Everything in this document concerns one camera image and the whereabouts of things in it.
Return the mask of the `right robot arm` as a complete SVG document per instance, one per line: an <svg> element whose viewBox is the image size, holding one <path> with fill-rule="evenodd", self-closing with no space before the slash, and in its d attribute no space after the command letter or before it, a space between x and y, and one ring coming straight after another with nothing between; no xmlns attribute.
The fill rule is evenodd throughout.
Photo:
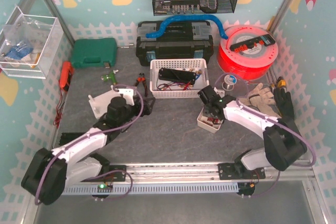
<svg viewBox="0 0 336 224"><path fill-rule="evenodd" d="M307 152L307 144L293 119L268 116L231 95L221 97L210 85L201 89L198 96L210 116L235 122L257 134L264 142L263 148L247 150L233 163L224 163L224 168L219 168L223 180L250 178L253 171L265 167L283 172Z"/></svg>

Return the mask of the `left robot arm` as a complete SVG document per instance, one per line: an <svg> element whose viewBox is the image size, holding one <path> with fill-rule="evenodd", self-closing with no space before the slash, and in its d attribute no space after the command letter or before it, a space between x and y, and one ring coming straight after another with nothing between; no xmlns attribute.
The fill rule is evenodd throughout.
<svg viewBox="0 0 336 224"><path fill-rule="evenodd" d="M126 167L112 169L110 162L97 151L127 130L137 119L150 115L154 97L143 98L128 86L131 96L121 94L123 86L113 88L106 112L84 133L62 134L57 148L38 150L22 179L21 186L35 197L35 204L50 205L64 190L79 182L101 179L102 188L112 189L118 176L129 173Z"/></svg>

